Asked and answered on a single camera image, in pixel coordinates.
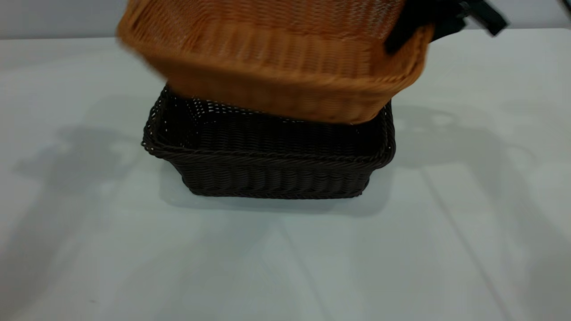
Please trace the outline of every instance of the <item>gray wall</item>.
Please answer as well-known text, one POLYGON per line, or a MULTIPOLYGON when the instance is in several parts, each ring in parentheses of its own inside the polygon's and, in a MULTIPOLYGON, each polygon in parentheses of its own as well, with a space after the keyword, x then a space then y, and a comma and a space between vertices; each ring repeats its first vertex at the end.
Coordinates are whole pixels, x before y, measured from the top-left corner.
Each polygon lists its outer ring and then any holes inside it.
MULTIPOLYGON (((0 0, 0 38, 112 36, 126 1, 0 0)), ((512 27, 570 25, 559 0, 490 1, 511 20, 512 27)))

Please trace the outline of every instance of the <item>wicker basket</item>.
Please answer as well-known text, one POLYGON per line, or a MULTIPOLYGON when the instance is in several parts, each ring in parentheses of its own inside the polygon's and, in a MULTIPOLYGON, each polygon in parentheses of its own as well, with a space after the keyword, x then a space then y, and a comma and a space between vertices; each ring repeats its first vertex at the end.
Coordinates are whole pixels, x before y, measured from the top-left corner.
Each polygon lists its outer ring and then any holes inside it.
POLYGON ((143 146, 197 195, 324 199, 360 195, 395 154, 390 103, 361 125, 293 121, 163 90, 143 146))
POLYGON ((357 124, 424 67, 433 26, 385 52, 404 2, 130 0, 118 35, 184 97, 357 124))

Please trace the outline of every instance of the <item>white tabletop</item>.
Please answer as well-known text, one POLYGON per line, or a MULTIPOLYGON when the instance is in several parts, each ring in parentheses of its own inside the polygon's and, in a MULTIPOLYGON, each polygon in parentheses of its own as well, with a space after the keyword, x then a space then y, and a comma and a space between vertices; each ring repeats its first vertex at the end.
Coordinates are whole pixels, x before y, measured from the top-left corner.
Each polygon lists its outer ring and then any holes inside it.
POLYGON ((463 31, 349 200, 192 195, 114 39, 0 41, 0 321, 571 320, 571 31, 463 31))

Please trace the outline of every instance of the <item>woven texture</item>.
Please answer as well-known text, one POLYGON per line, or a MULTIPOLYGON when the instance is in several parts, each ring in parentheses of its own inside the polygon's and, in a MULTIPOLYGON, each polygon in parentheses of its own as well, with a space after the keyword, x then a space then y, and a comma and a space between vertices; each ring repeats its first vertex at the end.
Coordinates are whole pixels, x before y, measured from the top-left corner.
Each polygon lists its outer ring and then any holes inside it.
POLYGON ((118 35, 184 97, 356 124, 424 67, 432 26, 384 49, 404 1, 130 0, 118 35))
POLYGON ((197 195, 350 198, 392 160, 394 134, 390 103, 370 122, 333 125, 184 99, 166 87, 142 145, 197 195))

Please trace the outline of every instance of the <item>tan wicker basket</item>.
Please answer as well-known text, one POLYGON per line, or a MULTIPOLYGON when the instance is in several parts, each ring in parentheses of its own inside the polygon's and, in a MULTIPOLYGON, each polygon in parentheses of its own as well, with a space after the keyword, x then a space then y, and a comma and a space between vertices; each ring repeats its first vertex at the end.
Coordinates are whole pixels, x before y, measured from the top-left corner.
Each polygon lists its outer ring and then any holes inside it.
POLYGON ((405 0, 130 0, 124 44, 186 97, 363 123, 421 74, 433 27, 384 50, 405 0))

